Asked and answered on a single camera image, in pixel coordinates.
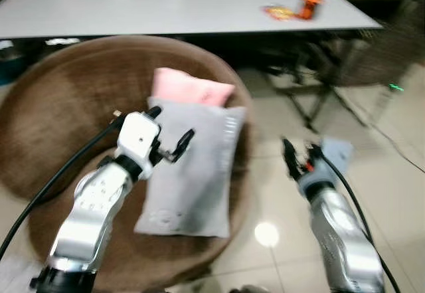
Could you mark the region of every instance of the tiled floor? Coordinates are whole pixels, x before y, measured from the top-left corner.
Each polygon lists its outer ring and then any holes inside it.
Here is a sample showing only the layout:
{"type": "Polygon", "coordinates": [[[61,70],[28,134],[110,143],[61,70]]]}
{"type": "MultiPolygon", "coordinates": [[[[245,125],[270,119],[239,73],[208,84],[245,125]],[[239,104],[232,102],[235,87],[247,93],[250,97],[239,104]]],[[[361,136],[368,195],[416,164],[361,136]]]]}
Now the tiled floor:
{"type": "MultiPolygon", "coordinates": [[[[242,70],[240,75],[253,96],[258,125],[251,179],[255,197],[250,214],[233,243],[213,264],[212,275],[174,286],[170,291],[225,293],[254,284],[273,293],[329,292],[319,247],[309,227],[308,204],[288,179],[280,156],[281,135],[296,142],[317,136],[301,125],[290,102],[276,96],[261,75],[251,70],[242,70]],[[255,230],[260,223],[276,228],[273,247],[257,240],[255,230]]],[[[425,167],[424,67],[412,67],[404,89],[393,95],[377,125],[412,161],[425,167]]],[[[358,88],[342,94],[354,106],[369,109],[381,90],[358,88]]],[[[349,140],[355,146],[347,178],[401,291],[425,292],[425,175],[403,160],[374,129],[356,123],[337,103],[330,101],[323,116],[321,132],[349,140]]],[[[22,206],[1,191],[1,236],[11,224],[4,217],[12,219],[22,206]]],[[[31,254],[24,232],[11,250],[31,254]]],[[[388,293],[393,292],[389,285],[386,287],[388,293]]]]}

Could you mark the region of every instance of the green light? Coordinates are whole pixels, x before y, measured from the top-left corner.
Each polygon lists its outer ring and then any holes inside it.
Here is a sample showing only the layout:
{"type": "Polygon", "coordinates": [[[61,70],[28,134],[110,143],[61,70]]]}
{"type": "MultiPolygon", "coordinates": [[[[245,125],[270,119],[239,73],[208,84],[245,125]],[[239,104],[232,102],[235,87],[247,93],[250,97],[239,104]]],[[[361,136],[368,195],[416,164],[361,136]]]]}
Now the green light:
{"type": "Polygon", "coordinates": [[[399,91],[401,91],[401,92],[404,92],[404,89],[403,89],[403,88],[401,88],[401,87],[399,87],[399,86],[397,86],[397,85],[389,84],[389,86],[390,86],[390,88],[392,88],[392,89],[396,89],[396,90],[399,90],[399,91]]]}

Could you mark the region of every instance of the brown cushioned chair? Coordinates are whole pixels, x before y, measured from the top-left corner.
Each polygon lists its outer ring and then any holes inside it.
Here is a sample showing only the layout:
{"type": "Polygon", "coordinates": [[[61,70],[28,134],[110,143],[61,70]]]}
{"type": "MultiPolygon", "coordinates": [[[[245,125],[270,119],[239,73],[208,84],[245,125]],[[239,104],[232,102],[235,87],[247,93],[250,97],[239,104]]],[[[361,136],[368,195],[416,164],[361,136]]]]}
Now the brown cushioned chair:
{"type": "MultiPolygon", "coordinates": [[[[0,109],[0,180],[30,199],[91,137],[105,128],[114,110],[146,110],[158,67],[236,86],[226,107],[245,106],[248,117],[238,141],[230,187],[229,239],[140,235],[146,183],[127,196],[114,221],[112,238],[95,288],[143,291],[173,285],[204,272],[226,248],[248,209],[248,160],[252,143],[250,97],[236,73],[217,56],[161,37],[108,37],[54,53],[19,79],[0,109]]],[[[76,182],[116,145],[117,135],[75,163],[52,192],[69,188],[37,207],[29,218],[31,242],[45,260],[59,226],[70,212],[76,182]]]]}

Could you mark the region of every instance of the pink pillow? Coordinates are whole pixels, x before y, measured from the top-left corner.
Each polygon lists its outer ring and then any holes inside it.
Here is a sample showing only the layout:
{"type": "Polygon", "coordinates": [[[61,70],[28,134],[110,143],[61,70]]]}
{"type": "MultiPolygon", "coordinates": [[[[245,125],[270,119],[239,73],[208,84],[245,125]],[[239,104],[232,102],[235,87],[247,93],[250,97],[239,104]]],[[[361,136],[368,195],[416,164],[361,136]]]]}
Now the pink pillow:
{"type": "Polygon", "coordinates": [[[153,97],[174,102],[224,106],[234,85],[192,77],[171,68],[157,68],[153,74],[153,97]]]}

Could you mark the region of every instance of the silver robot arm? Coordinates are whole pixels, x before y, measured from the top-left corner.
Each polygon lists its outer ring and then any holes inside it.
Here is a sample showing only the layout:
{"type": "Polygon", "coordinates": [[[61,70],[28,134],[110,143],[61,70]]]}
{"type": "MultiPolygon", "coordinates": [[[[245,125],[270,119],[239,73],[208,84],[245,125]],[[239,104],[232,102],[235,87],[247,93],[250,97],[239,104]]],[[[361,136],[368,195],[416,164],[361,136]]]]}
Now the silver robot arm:
{"type": "Polygon", "coordinates": [[[114,157],[81,179],[74,192],[74,205],[54,240],[46,266],[31,288],[38,293],[89,293],[108,245],[114,217],[139,180],[148,179],[153,166],[165,158],[176,162],[195,132],[189,130],[176,150],[159,145],[160,126],[153,120],[161,112],[128,114],[118,137],[114,157]]]}
{"type": "MultiPolygon", "coordinates": [[[[309,201],[311,229],[320,245],[327,281],[332,292],[383,292],[383,269],[374,246],[365,236],[346,198],[335,186],[337,176],[320,157],[309,155],[305,165],[284,140],[284,158],[299,192],[309,201]]],[[[322,152],[344,172],[352,146],[324,140],[322,152]]]]}

